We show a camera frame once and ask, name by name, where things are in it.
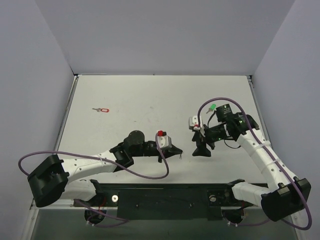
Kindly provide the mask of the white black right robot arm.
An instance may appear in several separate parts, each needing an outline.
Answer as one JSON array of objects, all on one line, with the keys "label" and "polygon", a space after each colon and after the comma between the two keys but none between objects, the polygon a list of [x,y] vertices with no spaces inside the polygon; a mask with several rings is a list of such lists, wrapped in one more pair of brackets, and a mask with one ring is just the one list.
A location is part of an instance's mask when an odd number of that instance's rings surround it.
[{"label": "white black right robot arm", "polygon": [[306,208],[311,184],[288,170],[276,155],[256,121],[242,111],[234,113],[229,104],[215,111],[218,125],[209,127],[201,116],[191,116],[188,127],[196,144],[193,156],[210,157],[215,143],[232,140],[239,144],[257,166],[266,182],[265,187],[238,179],[228,183],[223,192],[230,205],[244,201],[262,208],[266,216],[276,222]]}]

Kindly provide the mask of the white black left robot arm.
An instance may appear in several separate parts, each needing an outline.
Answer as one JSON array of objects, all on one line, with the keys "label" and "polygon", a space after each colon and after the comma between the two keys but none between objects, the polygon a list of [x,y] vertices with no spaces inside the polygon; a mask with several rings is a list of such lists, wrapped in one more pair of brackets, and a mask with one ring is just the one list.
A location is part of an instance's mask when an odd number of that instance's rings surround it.
[{"label": "white black left robot arm", "polygon": [[146,141],[142,131],[134,130],[118,145],[97,155],[71,153],[69,159],[61,159],[61,153],[55,152],[38,165],[27,180],[38,208],[59,199],[77,199],[97,206],[103,200],[103,193],[98,182],[88,177],[127,172],[135,157],[157,157],[161,163],[182,153],[165,131],[158,131],[154,140]]}]

